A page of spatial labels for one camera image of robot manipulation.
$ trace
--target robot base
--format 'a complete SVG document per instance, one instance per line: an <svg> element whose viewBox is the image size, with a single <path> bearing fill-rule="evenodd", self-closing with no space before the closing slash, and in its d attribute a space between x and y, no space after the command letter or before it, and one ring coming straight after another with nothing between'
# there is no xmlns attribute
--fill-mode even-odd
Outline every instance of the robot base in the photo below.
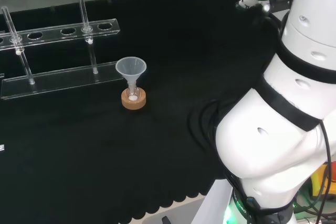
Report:
<svg viewBox="0 0 336 224"><path fill-rule="evenodd" d="M246 217L247 212L244 209L242 202L236 198L234 193L232 193L230 203L224 214L223 224L246 224L247 223ZM276 224L280 222L271 221L270 223ZM297 224L294 213L292 213L287 223L281 222L281 224Z"/></svg>

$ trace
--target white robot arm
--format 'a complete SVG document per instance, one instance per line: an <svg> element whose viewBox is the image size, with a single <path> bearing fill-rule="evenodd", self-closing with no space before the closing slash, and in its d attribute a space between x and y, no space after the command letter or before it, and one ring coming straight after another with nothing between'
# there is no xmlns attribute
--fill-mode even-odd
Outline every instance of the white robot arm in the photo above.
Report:
<svg viewBox="0 0 336 224"><path fill-rule="evenodd" d="M249 1L249 6L258 2ZM327 160L319 120L331 155L336 152L335 28L336 0L294 0L279 42L282 49L260 84L218 125L219 156L260 209L291 205L304 181ZM269 223L296 224L289 211L283 220L270 218ZM238 224L246 223L235 213Z"/></svg>

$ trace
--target acrylic test tube rack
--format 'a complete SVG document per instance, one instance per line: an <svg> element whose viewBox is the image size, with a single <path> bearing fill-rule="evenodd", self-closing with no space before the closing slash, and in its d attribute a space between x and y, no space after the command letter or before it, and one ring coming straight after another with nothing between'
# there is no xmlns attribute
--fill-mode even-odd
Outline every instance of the acrylic test tube rack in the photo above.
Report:
<svg viewBox="0 0 336 224"><path fill-rule="evenodd" d="M0 98L7 100L27 95L52 92L122 79L116 71L116 62L97 64L93 38L116 35L120 32L116 19L88 21L84 0L79 0L82 23L16 31L8 8L2 7L9 33L0 32L0 51L13 49L25 70L25 76L2 79ZM91 65L33 74L25 55L25 47L84 39L89 50Z"/></svg>

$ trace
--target black tablecloth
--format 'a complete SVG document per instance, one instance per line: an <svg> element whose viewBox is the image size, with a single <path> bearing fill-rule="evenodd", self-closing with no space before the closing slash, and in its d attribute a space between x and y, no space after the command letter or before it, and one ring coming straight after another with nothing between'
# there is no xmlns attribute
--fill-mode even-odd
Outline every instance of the black tablecloth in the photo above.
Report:
<svg viewBox="0 0 336 224"><path fill-rule="evenodd" d="M235 0L86 6L89 20L117 18L121 28L95 40L98 63L147 62L138 85L148 103L124 109L125 80L0 101L0 223L127 223L207 193L222 177L221 163L192 140L187 114L246 92L274 54L275 35L259 22L260 8L240 12ZM81 22L77 4L12 16L17 30ZM83 40L29 47L26 55L33 73L90 64ZM0 73L23 75L12 50L0 52Z"/></svg>

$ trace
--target funnel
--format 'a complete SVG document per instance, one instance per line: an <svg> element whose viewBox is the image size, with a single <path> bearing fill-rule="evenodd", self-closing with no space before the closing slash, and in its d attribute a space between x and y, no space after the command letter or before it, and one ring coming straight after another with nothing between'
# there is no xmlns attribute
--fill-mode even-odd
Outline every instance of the funnel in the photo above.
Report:
<svg viewBox="0 0 336 224"><path fill-rule="evenodd" d="M126 97L130 101L138 101L141 99L141 90L136 87L136 80L145 72L146 63L138 57L126 57L120 59L115 64L115 69L128 82L128 89L126 89Z"/></svg>

